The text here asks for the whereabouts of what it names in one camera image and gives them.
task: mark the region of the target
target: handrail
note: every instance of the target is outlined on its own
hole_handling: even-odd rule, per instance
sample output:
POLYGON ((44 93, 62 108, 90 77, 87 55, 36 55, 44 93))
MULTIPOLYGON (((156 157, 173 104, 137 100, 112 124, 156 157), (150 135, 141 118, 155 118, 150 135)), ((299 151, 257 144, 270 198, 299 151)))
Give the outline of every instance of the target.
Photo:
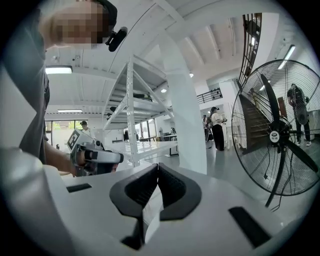
POLYGON ((220 88, 210 90, 197 96, 198 104, 214 101, 223 98, 220 88))
POLYGON ((240 85, 249 77, 255 63, 261 35, 262 13, 247 14, 243 15, 242 18, 244 44, 241 70, 238 79, 240 85))
POLYGON ((272 112, 271 112, 271 110, 270 110, 270 105, 269 105, 268 103, 264 102, 262 99, 259 98, 259 97, 261 97, 261 98, 263 98, 264 100, 266 100, 267 102, 269 102, 269 100, 268 100, 266 97, 264 97, 264 96, 256 93, 253 89, 250 90, 250 93, 251 93, 251 95, 252 95, 254 104, 255 104, 255 106, 258 108, 258 110, 264 112, 264 111, 263 111, 262 109, 260 109, 260 107, 259 107, 259 106, 262 106, 262 107, 263 107, 264 109, 266 109, 270 114, 272 114, 272 112))

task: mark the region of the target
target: ceiling light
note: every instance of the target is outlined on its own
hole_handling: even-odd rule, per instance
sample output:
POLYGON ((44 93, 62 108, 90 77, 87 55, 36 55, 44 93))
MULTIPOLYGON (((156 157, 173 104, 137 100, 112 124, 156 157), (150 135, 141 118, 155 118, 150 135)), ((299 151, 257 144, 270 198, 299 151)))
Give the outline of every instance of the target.
POLYGON ((58 110, 59 113, 82 113, 81 109, 61 109, 58 110))
POLYGON ((72 74, 72 66, 46 66, 47 75, 53 74, 72 74))
POLYGON ((259 91, 262 91, 265 88, 265 86, 262 86, 259 91))
POLYGON ((287 60, 289 60, 291 54, 294 52, 296 49, 296 46, 291 44, 289 50, 287 51, 286 55, 284 56, 283 61, 281 62, 280 66, 278 67, 278 70, 282 69, 284 65, 287 63, 287 60))

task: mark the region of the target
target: white metal shelf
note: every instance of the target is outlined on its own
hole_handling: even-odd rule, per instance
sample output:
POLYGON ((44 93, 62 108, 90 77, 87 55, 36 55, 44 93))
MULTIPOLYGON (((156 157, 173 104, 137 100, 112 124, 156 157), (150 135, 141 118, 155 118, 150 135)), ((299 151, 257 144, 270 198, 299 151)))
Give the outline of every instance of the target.
POLYGON ((102 122, 104 122, 106 115, 109 117, 103 126, 103 130, 110 129, 110 127, 123 129, 127 124, 130 143, 124 147, 124 151, 127 152, 125 148, 129 147, 129 153, 126 154, 130 157, 134 167, 140 164, 140 159, 149 154, 177 145, 177 142, 171 141, 166 144, 158 144, 156 142, 152 145, 149 144, 149 147, 144 147, 141 142, 139 142, 138 146, 136 139, 136 124, 164 114, 169 115, 172 120, 174 119, 172 108, 165 106, 153 91, 157 87, 166 84, 166 78, 166 74, 153 64, 138 56, 131 55, 129 61, 117 76, 106 99, 102 112, 102 122), (134 97, 135 94, 147 94, 151 96, 152 101, 134 97), (148 150, 139 153, 141 148, 148 148, 148 150))

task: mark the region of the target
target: man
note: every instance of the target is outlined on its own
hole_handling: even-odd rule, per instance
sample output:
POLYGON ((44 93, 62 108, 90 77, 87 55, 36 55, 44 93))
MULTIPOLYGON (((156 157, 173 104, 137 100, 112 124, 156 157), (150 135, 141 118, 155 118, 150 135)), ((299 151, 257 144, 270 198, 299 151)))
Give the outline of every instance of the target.
POLYGON ((304 127, 304 133, 305 133, 305 139, 306 139, 306 146, 309 147, 311 145, 310 142, 310 126, 309 126, 309 115, 306 114, 306 116, 304 117, 304 114, 302 115, 302 120, 299 121, 298 117, 297 117, 297 113, 301 112, 304 113, 307 112, 305 110, 306 108, 306 104, 309 102, 308 97, 305 98, 304 92, 302 91, 302 89, 300 89, 298 86, 296 86, 294 83, 291 85, 291 88, 288 90, 287 92, 287 98, 288 98, 288 102, 289 105, 292 106, 293 108, 293 113, 294 113, 294 119, 295 119, 295 125, 296 125, 296 130, 297 130, 297 145, 300 146, 301 144, 301 121, 306 121, 303 122, 305 123, 303 125, 304 127))
MULTIPOLYGON (((41 17, 37 9, 17 27, 7 42, 2 60, 12 81, 36 111, 19 146, 24 152, 60 171, 76 173, 69 157, 44 138, 44 116, 50 98, 45 51, 59 46, 94 47, 104 43, 116 22, 117 9, 110 2, 74 0, 48 17, 41 17)), ((78 164, 84 163, 83 152, 78 164)))
POLYGON ((87 122, 86 121, 82 121, 81 123, 80 123, 80 125, 82 126, 82 131, 86 134, 86 135, 88 135, 89 137, 91 137, 92 139, 96 139, 96 136, 95 136, 95 134, 94 134, 94 132, 93 131, 91 131, 91 129, 88 127, 88 124, 87 124, 87 122))

